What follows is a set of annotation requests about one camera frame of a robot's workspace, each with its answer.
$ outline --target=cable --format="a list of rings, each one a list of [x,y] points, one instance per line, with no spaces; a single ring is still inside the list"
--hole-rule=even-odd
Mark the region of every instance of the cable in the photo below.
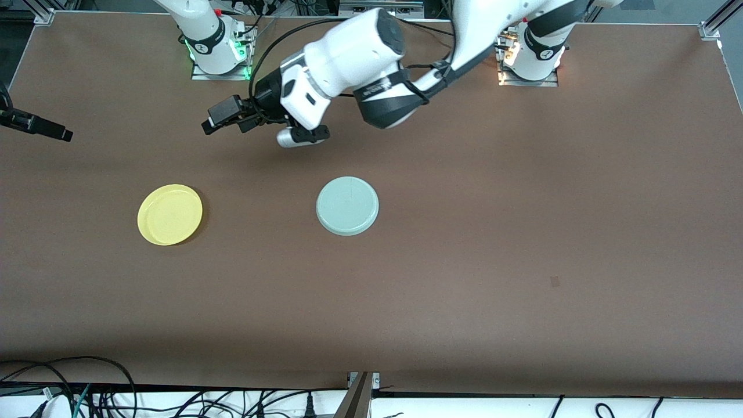
[[[240,36],[243,36],[243,35],[245,35],[246,33],[250,32],[251,30],[253,30],[253,29],[255,29],[256,27],[258,27],[258,23],[259,23],[259,22],[261,21],[261,18],[262,18],[262,17],[263,17],[263,15],[258,15],[258,18],[256,19],[256,22],[255,22],[255,23],[253,23],[253,24],[252,24],[252,25],[250,26],[250,28],[248,28],[248,29],[246,29],[246,30],[244,30],[244,31],[242,31],[242,32],[238,32],[238,33],[237,33],[237,36],[238,36],[238,37],[240,37]]]
[[[10,93],[5,88],[5,84],[0,81],[0,97],[2,97],[2,107],[0,107],[0,115],[7,113],[8,115],[13,114],[13,101],[10,99]]]
[[[398,20],[399,20],[400,22],[402,22],[402,23],[407,23],[408,25],[411,25],[411,26],[415,26],[415,27],[417,27],[417,28],[423,28],[423,29],[425,29],[425,30],[430,30],[430,31],[432,31],[432,32],[438,32],[438,33],[442,33],[442,34],[444,34],[444,35],[454,36],[454,33],[451,33],[451,32],[446,32],[445,30],[441,30],[441,29],[436,29],[436,28],[431,28],[430,26],[426,26],[426,25],[421,25],[420,23],[416,23],[416,22],[408,22],[408,21],[407,21],[407,20],[405,20],[405,19],[400,19],[400,18],[398,18]]]
[[[658,398],[658,401],[655,403],[655,406],[652,408],[652,413],[650,414],[650,418],[655,418],[655,413],[658,412],[658,408],[661,406],[662,402],[663,402],[663,397],[661,396],[660,398]],[[606,408],[606,410],[609,412],[610,418],[615,418],[614,412],[611,410],[611,408],[607,404],[603,402],[597,403],[596,407],[594,408],[597,418],[607,418],[601,414],[601,411],[600,411],[601,407]]]
[[[594,410],[596,411],[596,417],[598,417],[598,418],[606,418],[606,417],[605,417],[605,416],[603,416],[603,415],[601,414],[601,412],[599,411],[599,410],[601,409],[601,407],[602,407],[602,406],[603,406],[604,408],[606,408],[606,410],[607,410],[607,411],[609,412],[609,415],[611,416],[611,418],[615,418],[615,416],[614,416],[614,412],[613,412],[613,411],[611,410],[611,408],[610,408],[610,407],[609,407],[609,406],[608,406],[607,404],[605,404],[605,403],[603,403],[603,402],[599,402],[599,403],[597,403],[597,404],[596,404],[596,408],[594,409]]]
[[[559,408],[559,404],[562,403],[562,400],[565,398],[565,395],[560,395],[557,403],[555,404],[555,407],[552,409],[552,414],[550,414],[550,418],[555,418],[557,416],[557,409]]]
[[[267,406],[270,406],[270,405],[272,405],[272,404],[275,404],[275,403],[276,403],[276,402],[278,402],[278,401],[282,401],[282,400],[284,400],[284,399],[287,399],[287,398],[291,398],[292,396],[296,396],[296,395],[301,395],[301,394],[303,394],[303,393],[310,393],[310,392],[320,392],[320,391],[322,391],[322,390],[339,390],[339,389],[338,389],[338,388],[323,388],[323,389],[299,390],[299,391],[297,391],[297,392],[294,392],[294,393],[288,393],[288,394],[286,394],[286,395],[284,395],[284,396],[279,396],[279,397],[278,397],[278,398],[276,398],[276,399],[272,399],[272,400],[270,400],[269,402],[266,402],[265,404],[263,404],[263,408],[265,408],[265,407],[267,407]],[[247,411],[245,412],[245,414],[244,414],[244,415],[242,416],[242,418],[248,418],[248,417],[251,417],[251,416],[255,416],[256,414],[252,414],[251,412],[252,412],[252,411],[253,411],[253,409],[254,409],[254,408],[256,408],[256,407],[258,407],[258,403],[256,403],[255,405],[251,406],[251,407],[250,407],[250,409],[248,409],[248,410],[247,410]]]
[[[658,412],[658,408],[661,407],[661,403],[663,402],[663,397],[661,396],[658,398],[658,401],[655,403],[655,406],[652,407],[652,413],[650,414],[650,418],[655,418],[655,413]]]
[[[273,50],[284,39],[287,39],[289,36],[291,36],[291,35],[299,32],[300,30],[303,30],[303,29],[306,29],[306,28],[310,28],[312,26],[321,25],[323,23],[342,22],[343,20],[344,19],[320,19],[320,20],[316,20],[314,22],[305,23],[305,24],[303,24],[301,26],[297,26],[296,28],[294,28],[292,30],[289,30],[288,32],[286,32],[283,35],[279,36],[275,41],[273,41],[271,43],[271,45],[268,46],[268,48],[266,48],[266,51],[263,53],[263,55],[261,55],[261,59],[258,60],[258,63],[256,64],[256,67],[253,69],[253,74],[256,74],[256,75],[258,74],[258,70],[261,68],[261,65],[263,64],[263,61],[266,59],[266,56],[271,52],[271,50]],[[269,123],[281,123],[283,120],[276,120],[276,119],[269,118],[263,112],[263,109],[261,109],[260,106],[258,105],[258,101],[256,100],[256,98],[254,96],[255,93],[253,91],[253,86],[255,84],[255,80],[256,80],[255,77],[251,77],[250,78],[250,82],[248,83],[248,86],[247,86],[248,99],[250,100],[251,103],[253,103],[253,107],[256,109],[256,112],[258,112],[258,115],[261,118],[265,119]]]
[[[91,384],[88,383],[88,385],[85,386],[85,389],[82,390],[80,399],[77,400],[77,403],[75,404],[75,409],[74,411],[72,411],[72,418],[77,418],[77,414],[80,412],[80,405],[82,404],[82,400],[85,398],[85,395],[88,394],[88,389],[90,388],[91,388]]]
[[[65,379],[65,377],[62,376],[62,374],[57,369],[55,369],[54,367],[50,366],[49,362],[33,361],[33,360],[4,360],[4,361],[0,361],[0,366],[2,366],[3,364],[13,364],[13,363],[31,363],[32,365],[31,366],[23,367],[22,369],[16,370],[15,372],[13,372],[11,374],[6,375],[5,377],[3,377],[3,378],[0,379],[0,382],[3,382],[5,380],[8,380],[8,379],[14,377],[14,376],[18,376],[18,375],[20,375],[22,373],[25,373],[26,371],[29,371],[29,370],[31,370],[31,369],[33,369],[35,367],[44,367],[46,369],[49,369],[62,382],[62,394],[64,394],[64,396],[68,400],[68,403],[70,405],[70,413],[71,414],[73,413],[73,411],[75,409],[75,406],[74,406],[74,399],[73,399],[73,396],[72,396],[72,389],[70,389],[70,385],[67,382],[67,379]]]
[[[60,363],[60,362],[64,362],[64,361],[76,361],[76,360],[96,360],[96,361],[102,361],[104,363],[111,364],[114,367],[116,367],[117,369],[119,369],[119,371],[121,371],[121,373],[124,374],[124,376],[126,377],[126,380],[129,382],[129,386],[132,388],[132,396],[134,397],[134,408],[135,408],[134,409],[134,413],[132,414],[132,418],[136,418],[136,416],[137,416],[137,409],[136,409],[136,407],[137,407],[137,389],[134,387],[134,380],[132,379],[132,375],[129,374],[129,371],[121,363],[119,363],[117,361],[114,361],[114,360],[111,360],[109,358],[99,357],[99,356],[74,356],[74,357],[56,358],[54,360],[50,360],[50,361],[46,361],[46,362],[42,362],[42,361],[30,361],[30,360],[5,360],[5,361],[0,361],[0,365],[3,365],[3,364],[12,364],[12,363],[31,363],[32,364],[31,366],[23,367],[22,369],[19,369],[19,370],[15,371],[15,372],[13,372],[13,373],[11,373],[11,374],[3,377],[2,379],[0,379],[0,382],[2,382],[4,380],[7,380],[7,379],[10,379],[10,378],[13,378],[13,377],[16,377],[16,376],[19,376],[19,375],[21,375],[23,373],[26,373],[27,371],[32,370],[32,369],[34,369],[36,367],[39,367],[39,366],[46,367],[47,369],[52,370],[57,375],[57,377],[60,380],[62,380],[62,383],[64,384],[65,388],[69,391],[69,397],[68,398],[70,400],[70,412],[72,412],[72,411],[74,411],[74,405],[73,405],[73,399],[72,399],[72,390],[70,389],[69,384],[67,383],[67,380],[65,380],[64,376],[62,376],[62,374],[59,373],[59,371],[57,371],[56,369],[54,369],[54,367],[50,366],[50,364]]]

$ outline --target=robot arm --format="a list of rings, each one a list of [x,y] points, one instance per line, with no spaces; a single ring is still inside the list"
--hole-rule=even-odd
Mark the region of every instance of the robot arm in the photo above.
[[[588,3],[589,0],[455,1],[452,53],[415,81],[409,79],[409,72],[400,64],[405,48],[397,20],[382,9],[368,10],[330,29],[322,39],[307,44],[260,79],[255,100],[242,101],[233,96],[212,107],[210,119],[202,126],[210,134],[237,123],[246,132],[280,120],[288,125],[277,137],[283,147],[316,144],[328,137],[327,127],[320,121],[331,99],[351,89],[367,123],[391,128],[484,60],[493,51],[496,37],[523,18],[530,22],[524,36],[528,30],[530,37],[524,47],[518,46],[521,51],[514,51],[520,54],[512,54],[521,56],[520,62],[514,60],[514,64],[528,64],[531,70],[526,72],[538,77],[536,80],[547,77],[555,62],[559,62],[567,33]]]
[[[212,9],[209,0],[155,0],[181,29],[191,59],[208,74],[224,74],[246,60],[245,23]]]

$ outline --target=black cable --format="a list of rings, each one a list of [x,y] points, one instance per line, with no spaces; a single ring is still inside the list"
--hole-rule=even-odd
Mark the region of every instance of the black cable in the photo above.
[[[451,2],[447,2],[447,12],[449,13],[449,23],[452,25],[452,38],[454,39],[454,42],[452,44],[452,55],[451,60],[449,61],[449,65],[447,66],[447,69],[444,70],[444,73],[441,75],[441,79],[448,84],[447,82],[447,75],[449,75],[449,71],[452,70],[452,63],[454,62],[454,54],[457,51],[457,30],[454,26],[454,13],[452,12],[452,4]]]
[[[611,408],[610,408],[610,407],[609,407],[609,406],[608,406],[607,404],[605,404],[605,403],[603,403],[603,402],[599,402],[599,403],[597,403],[597,404],[596,404],[596,408],[594,409],[594,410],[596,411],[596,417],[598,417],[598,418],[606,418],[606,417],[605,417],[605,416],[603,416],[603,415],[601,414],[601,412],[599,411],[599,410],[601,409],[601,407],[602,407],[602,406],[603,406],[604,408],[606,408],[606,410],[607,410],[607,411],[609,412],[609,415],[611,416],[611,418],[615,418],[615,417],[614,417],[614,412],[613,412],[613,411],[611,410]]]
[[[658,398],[658,401],[655,403],[655,406],[652,408],[652,414],[650,414],[650,418],[655,418],[655,413],[658,412],[658,408],[661,407],[661,403],[663,402],[663,397],[661,396]]]
[[[266,402],[265,404],[262,404],[262,405],[263,405],[263,408],[266,408],[267,406],[271,406],[272,404],[275,404],[278,401],[282,401],[284,399],[291,398],[292,396],[301,395],[303,393],[320,392],[322,390],[339,390],[339,389],[338,388],[323,388],[323,389],[299,390],[299,391],[294,392],[294,393],[288,393],[288,394],[286,394],[284,396],[279,396],[278,398],[272,399],[269,402]],[[245,412],[245,414],[242,416],[242,418],[248,418],[248,417],[255,416],[256,414],[252,414],[251,412],[253,411],[254,408],[257,408],[257,407],[258,407],[258,403],[256,403],[255,405],[251,406],[250,409],[248,409]]]
[[[0,361],[0,366],[2,366],[3,364],[14,364],[14,363],[31,363],[31,366],[23,367],[9,375],[6,375],[5,377],[0,379],[0,382],[11,379],[15,376],[18,376],[36,367],[44,367],[46,369],[49,369],[62,382],[62,394],[68,400],[68,403],[70,405],[70,414],[74,413],[75,402],[74,402],[74,396],[72,394],[72,389],[70,388],[70,384],[69,382],[67,382],[67,379],[65,379],[65,377],[57,369],[55,369],[49,364],[49,362],[33,361],[33,360],[4,360],[4,361]]]
[[[196,399],[197,399],[198,397],[200,397],[201,395],[203,395],[203,394],[205,394],[205,393],[206,393],[206,391],[205,391],[205,390],[203,390],[203,391],[201,391],[201,392],[197,392],[197,393],[196,393],[196,395],[194,395],[194,396],[191,396],[191,398],[190,398],[189,400],[187,400],[187,401],[186,401],[186,403],[184,403],[183,405],[181,405],[181,406],[180,406],[180,407],[178,408],[178,412],[176,412],[176,413],[175,413],[175,415],[173,415],[173,418],[178,418],[178,417],[180,417],[180,416],[181,416],[181,414],[182,414],[182,413],[183,413],[183,412],[184,412],[184,411],[186,410],[186,408],[188,408],[188,407],[189,407],[189,405],[191,405],[191,404],[193,403],[193,401],[195,401],[195,400],[196,400]]]
[[[41,388],[30,388],[30,389],[18,390],[16,392],[0,393],[0,397],[20,395],[21,393],[28,393],[28,392],[36,392],[37,390],[42,390],[42,389]]]
[[[5,88],[5,84],[2,81],[0,81],[0,97],[2,97],[0,112],[6,112],[8,115],[13,114],[13,101],[10,99],[10,92]]]
[[[266,56],[271,52],[271,50],[273,50],[284,39],[287,39],[289,36],[299,32],[300,30],[304,30],[312,26],[322,25],[323,23],[342,22],[343,20],[344,19],[320,19],[320,20],[316,20],[313,22],[305,23],[301,26],[297,26],[296,28],[287,31],[283,35],[279,36],[275,41],[273,41],[271,45],[268,46],[268,48],[266,48],[266,51],[263,53],[263,55],[261,55],[260,60],[258,60],[258,63],[256,64],[256,67],[253,69],[253,74],[258,75],[258,70],[261,68],[261,65],[263,64],[263,61],[266,59]],[[248,82],[248,86],[247,86],[248,100],[250,100],[250,102],[253,104],[253,107],[256,109],[256,112],[258,112],[258,115],[261,118],[265,119],[269,123],[271,122],[281,123],[283,120],[276,120],[276,119],[269,118],[263,112],[263,109],[261,109],[260,106],[258,105],[258,101],[256,100],[254,96],[255,93],[253,91],[253,85],[255,84],[255,80],[256,80],[255,77],[251,77],[250,82]]]
[[[134,379],[132,379],[132,375],[129,373],[129,371],[126,369],[126,367],[124,367],[121,363],[119,363],[117,361],[114,361],[114,360],[111,360],[109,358],[105,358],[105,357],[99,357],[99,356],[74,356],[74,357],[56,358],[54,360],[50,360],[50,361],[46,361],[46,362],[28,361],[28,360],[6,360],[6,361],[0,361],[0,365],[9,364],[9,363],[31,363],[32,364],[31,366],[23,367],[22,369],[17,370],[15,372],[13,372],[13,373],[11,373],[11,374],[3,377],[2,379],[0,379],[0,382],[4,381],[6,379],[10,379],[10,378],[15,377],[15,376],[19,376],[19,375],[21,375],[21,374],[23,374],[23,373],[25,373],[25,372],[27,372],[29,370],[32,370],[32,369],[34,369],[36,367],[43,366],[43,367],[46,367],[46,368],[52,370],[53,372],[55,372],[55,374],[57,375],[57,377],[59,377],[60,380],[62,380],[62,382],[65,384],[65,387],[67,389],[69,389],[69,384],[67,383],[67,381],[65,380],[65,378],[62,376],[62,374],[59,373],[58,371],[56,371],[56,369],[54,369],[54,367],[50,366],[50,364],[60,363],[60,362],[64,362],[64,361],[77,361],[77,360],[102,361],[104,363],[111,364],[114,367],[116,367],[117,369],[119,369],[119,371],[121,371],[121,373],[124,374],[124,376],[126,377],[126,380],[129,382],[129,386],[132,388],[132,396],[134,397],[134,408],[137,407],[137,389],[134,387]],[[71,394],[72,394],[72,391],[70,390],[70,396],[69,396],[70,405],[71,405],[71,407],[74,410],[74,398],[72,397]],[[132,418],[136,418],[136,416],[137,416],[137,410],[134,409],[134,413],[132,414]]]
[[[237,36],[238,36],[238,37],[240,37],[240,36],[243,36],[243,35],[245,35],[246,33],[248,33],[248,32],[250,32],[251,30],[253,30],[254,28],[256,28],[256,27],[258,26],[258,23],[259,23],[259,22],[261,21],[261,18],[262,18],[262,17],[263,17],[263,15],[258,15],[258,18],[256,19],[256,22],[255,22],[255,23],[253,23],[253,24],[252,24],[252,25],[250,26],[250,28],[248,28],[247,30],[244,30],[244,31],[242,31],[242,32],[238,32],[238,33],[237,33]]]
[[[442,34],[444,34],[444,35],[454,36],[454,33],[451,33],[451,32],[446,32],[445,30],[441,30],[441,29],[436,29],[436,28],[431,28],[430,26],[426,26],[426,25],[421,25],[420,23],[416,23],[416,22],[408,22],[408,21],[407,21],[407,20],[405,20],[405,19],[400,19],[400,18],[398,18],[398,20],[399,20],[400,22],[402,22],[402,23],[407,23],[408,25],[411,25],[411,26],[415,26],[415,27],[417,27],[417,28],[422,28],[422,29],[430,30],[430,31],[432,31],[432,32],[438,32],[438,33],[442,33]]]
[[[662,402],[663,402],[663,397],[661,396],[660,398],[658,398],[658,401],[655,403],[655,406],[652,409],[652,413],[650,414],[650,418],[655,418],[655,413],[658,412],[658,408],[661,406]],[[594,408],[597,418],[607,418],[601,414],[601,411],[600,411],[601,407],[606,408],[606,410],[609,412],[610,418],[615,418],[614,412],[611,410],[611,408],[607,404],[603,402],[597,403],[596,407]]]
[[[560,395],[557,403],[555,404],[555,407],[552,409],[552,414],[550,414],[550,418],[555,418],[557,416],[557,409],[559,408],[559,404],[562,403],[562,400],[565,398],[565,395]]]

